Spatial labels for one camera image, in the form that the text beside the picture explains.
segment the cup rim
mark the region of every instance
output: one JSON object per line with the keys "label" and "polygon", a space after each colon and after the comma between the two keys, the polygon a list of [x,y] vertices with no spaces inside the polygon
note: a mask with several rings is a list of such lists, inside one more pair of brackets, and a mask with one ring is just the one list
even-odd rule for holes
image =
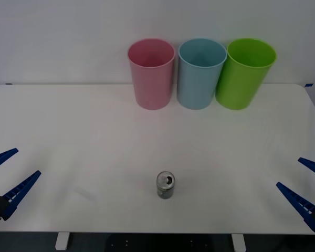
{"label": "cup rim", "polygon": [[[134,63],[134,62],[131,60],[130,56],[128,55],[129,52],[130,52],[130,49],[131,49],[135,44],[137,44],[137,43],[139,43],[139,42],[142,42],[142,41],[145,41],[145,40],[159,40],[159,41],[161,41],[161,42],[167,43],[171,48],[173,48],[173,52],[174,52],[174,55],[173,55],[173,57],[171,58],[171,60],[169,60],[167,63],[165,63],[165,64],[163,64],[163,65],[156,66],[156,67],[144,67],[144,66],[138,65],[137,63]],[[160,38],[143,38],[143,39],[137,40],[137,41],[134,42],[134,43],[128,48],[128,50],[127,50],[127,58],[128,58],[128,60],[130,61],[130,63],[136,65],[137,67],[141,67],[141,68],[145,68],[145,69],[154,69],[154,68],[164,67],[164,66],[168,65],[170,62],[172,62],[172,61],[175,59],[175,55],[176,55],[176,52],[175,52],[174,46],[173,46],[171,43],[169,43],[168,41],[166,41],[166,40],[164,40],[164,39],[160,39]]]}
{"label": "cup rim", "polygon": [[[261,42],[261,43],[265,44],[266,46],[268,46],[268,47],[274,52],[274,60],[273,60],[273,62],[270,63],[270,64],[268,64],[268,65],[266,65],[266,66],[262,66],[262,67],[252,67],[252,66],[248,66],[248,65],[242,64],[242,63],[238,62],[237,60],[235,60],[235,59],[230,55],[230,53],[229,53],[229,46],[230,46],[232,43],[236,42],[236,41],[240,41],[240,40],[244,40],[244,39],[245,39],[245,40],[255,40],[255,41]],[[261,39],[259,39],[259,38],[237,38],[237,39],[233,40],[233,41],[227,46],[227,54],[229,55],[229,58],[230,58],[231,60],[233,60],[235,63],[237,63],[238,65],[241,65],[241,66],[247,67],[247,68],[252,68],[252,69],[268,68],[268,67],[272,66],[272,65],[275,63],[275,61],[277,60],[277,52],[274,50],[274,48],[273,48],[270,44],[268,44],[266,41],[261,40]]]}
{"label": "cup rim", "polygon": [[[209,41],[211,41],[211,42],[215,42],[215,43],[219,44],[219,45],[224,49],[224,51],[225,51],[225,58],[224,58],[224,60],[222,60],[222,62],[220,62],[220,63],[218,63],[218,64],[216,64],[216,65],[213,65],[213,66],[201,67],[201,66],[197,66],[197,65],[191,64],[191,63],[189,63],[188,61],[186,61],[184,58],[182,58],[181,53],[180,53],[181,47],[182,47],[185,43],[187,43],[187,42],[189,42],[189,41],[198,40],[198,39],[209,40]],[[226,50],[225,46],[223,46],[223,44],[221,44],[220,42],[215,41],[215,40],[210,39],[210,38],[192,38],[192,39],[189,39],[189,40],[183,42],[182,44],[180,44],[180,46],[178,47],[178,50],[179,50],[178,56],[179,56],[179,58],[180,58],[183,62],[187,63],[187,64],[190,65],[190,66],[198,67],[198,68],[214,68],[214,67],[220,66],[221,64],[224,64],[224,62],[225,62],[226,59],[227,59],[227,50]]]}

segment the floor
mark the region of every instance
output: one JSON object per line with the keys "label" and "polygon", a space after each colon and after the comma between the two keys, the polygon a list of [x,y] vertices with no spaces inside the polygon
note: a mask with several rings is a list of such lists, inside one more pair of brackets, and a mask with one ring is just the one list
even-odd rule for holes
{"label": "floor", "polygon": [[[67,252],[103,252],[111,234],[72,233]],[[53,252],[57,233],[0,233],[0,252]],[[247,252],[315,252],[315,236],[245,235]],[[233,252],[230,235],[212,235],[214,251]]]}

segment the blue cup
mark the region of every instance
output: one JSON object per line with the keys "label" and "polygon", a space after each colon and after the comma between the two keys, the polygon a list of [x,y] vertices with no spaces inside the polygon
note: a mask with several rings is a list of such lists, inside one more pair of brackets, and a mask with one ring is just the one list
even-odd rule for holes
{"label": "blue cup", "polygon": [[191,39],[179,47],[177,99],[188,109],[204,109],[215,93],[227,58],[225,47],[211,39]]}

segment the white wall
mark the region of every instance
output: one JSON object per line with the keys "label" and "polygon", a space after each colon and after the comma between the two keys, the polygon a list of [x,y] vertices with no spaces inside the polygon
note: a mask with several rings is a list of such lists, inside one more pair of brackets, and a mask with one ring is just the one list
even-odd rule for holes
{"label": "white wall", "polygon": [[266,82],[315,82],[315,0],[0,0],[0,83],[130,82],[144,37],[258,37],[278,60]]}

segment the table surface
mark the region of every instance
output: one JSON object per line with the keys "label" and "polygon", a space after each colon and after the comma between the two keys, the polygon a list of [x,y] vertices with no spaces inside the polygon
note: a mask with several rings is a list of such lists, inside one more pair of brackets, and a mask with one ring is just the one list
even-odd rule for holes
{"label": "table surface", "polygon": [[[249,108],[149,111],[132,85],[0,86],[0,195],[41,177],[0,231],[313,234],[276,188],[315,203],[315,107],[262,85]],[[155,179],[176,177],[171,199]]]}

